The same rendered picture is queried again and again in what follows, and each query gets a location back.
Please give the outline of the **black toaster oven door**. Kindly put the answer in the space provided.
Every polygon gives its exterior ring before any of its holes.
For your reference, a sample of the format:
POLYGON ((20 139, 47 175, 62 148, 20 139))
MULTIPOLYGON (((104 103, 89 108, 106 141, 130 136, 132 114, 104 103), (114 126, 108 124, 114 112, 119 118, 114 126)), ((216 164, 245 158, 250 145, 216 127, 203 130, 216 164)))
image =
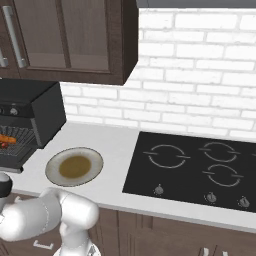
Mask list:
POLYGON ((0 171, 22 173, 23 165, 34 154, 35 149, 23 149, 17 155, 11 155, 7 152, 0 152, 0 171))

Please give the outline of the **black hob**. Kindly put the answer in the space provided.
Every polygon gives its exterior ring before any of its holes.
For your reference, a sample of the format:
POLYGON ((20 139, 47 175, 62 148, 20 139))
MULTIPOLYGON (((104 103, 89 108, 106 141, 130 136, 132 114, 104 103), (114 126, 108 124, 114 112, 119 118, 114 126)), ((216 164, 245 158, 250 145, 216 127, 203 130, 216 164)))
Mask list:
POLYGON ((256 213, 256 143, 140 132, 123 191, 256 213), (154 194, 158 185, 162 195, 154 194))

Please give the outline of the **dark wood glass cupboard door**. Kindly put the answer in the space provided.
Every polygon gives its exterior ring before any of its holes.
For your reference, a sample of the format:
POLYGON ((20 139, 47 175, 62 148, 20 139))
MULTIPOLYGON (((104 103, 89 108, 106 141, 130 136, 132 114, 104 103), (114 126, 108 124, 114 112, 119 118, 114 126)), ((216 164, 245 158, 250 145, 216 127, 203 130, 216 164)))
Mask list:
POLYGON ((109 70, 105 0, 14 0, 33 68, 109 70))

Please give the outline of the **black toaster oven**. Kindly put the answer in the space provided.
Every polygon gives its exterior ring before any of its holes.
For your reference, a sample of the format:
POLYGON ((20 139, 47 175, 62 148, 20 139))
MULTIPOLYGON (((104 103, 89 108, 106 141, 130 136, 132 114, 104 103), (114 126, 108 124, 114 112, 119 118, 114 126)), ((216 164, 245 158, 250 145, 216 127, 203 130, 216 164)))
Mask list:
POLYGON ((0 107, 4 110, 0 125, 32 129, 36 150, 43 149, 66 123, 57 81, 0 79, 0 107), (12 107, 18 109, 17 116, 10 114, 12 107))

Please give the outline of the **orange kebab skewer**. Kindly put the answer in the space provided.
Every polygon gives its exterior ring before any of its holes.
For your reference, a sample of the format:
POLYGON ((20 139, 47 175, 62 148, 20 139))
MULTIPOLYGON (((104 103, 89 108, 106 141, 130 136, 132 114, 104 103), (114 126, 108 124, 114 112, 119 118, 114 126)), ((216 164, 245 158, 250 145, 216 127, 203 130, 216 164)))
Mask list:
POLYGON ((16 143, 16 139, 14 137, 0 134, 0 148, 1 149, 6 149, 10 145, 14 145, 15 143, 16 143))

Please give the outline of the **grey plate with brown centre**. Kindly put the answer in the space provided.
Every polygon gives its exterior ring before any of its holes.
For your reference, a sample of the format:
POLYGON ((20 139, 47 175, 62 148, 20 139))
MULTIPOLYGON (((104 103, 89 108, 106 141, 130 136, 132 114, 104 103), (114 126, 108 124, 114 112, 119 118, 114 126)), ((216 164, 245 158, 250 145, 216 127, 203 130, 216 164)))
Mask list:
POLYGON ((103 166, 103 157, 96 150, 69 148, 55 154, 47 162, 45 175, 55 185, 75 187, 95 179, 103 166))

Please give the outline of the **grey range hood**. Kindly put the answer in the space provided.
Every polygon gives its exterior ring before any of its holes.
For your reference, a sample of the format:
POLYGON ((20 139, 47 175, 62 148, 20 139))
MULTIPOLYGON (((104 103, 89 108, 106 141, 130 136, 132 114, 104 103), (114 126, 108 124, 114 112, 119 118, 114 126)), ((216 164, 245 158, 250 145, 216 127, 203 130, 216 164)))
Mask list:
POLYGON ((256 0, 136 0, 138 8, 256 8, 256 0))

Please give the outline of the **dark wood base cupboard door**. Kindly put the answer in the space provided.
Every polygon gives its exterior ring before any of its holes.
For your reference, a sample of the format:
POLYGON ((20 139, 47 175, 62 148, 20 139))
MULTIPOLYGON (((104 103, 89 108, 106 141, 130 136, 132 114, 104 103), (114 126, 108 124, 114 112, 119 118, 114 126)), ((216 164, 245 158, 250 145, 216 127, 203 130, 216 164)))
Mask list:
POLYGON ((227 251, 230 256, 256 256, 256 234, 240 231, 224 231, 216 238, 213 256, 227 251))
POLYGON ((200 256, 202 248, 213 256, 215 246, 199 237, 156 231, 153 218, 135 213, 118 212, 121 256, 200 256))

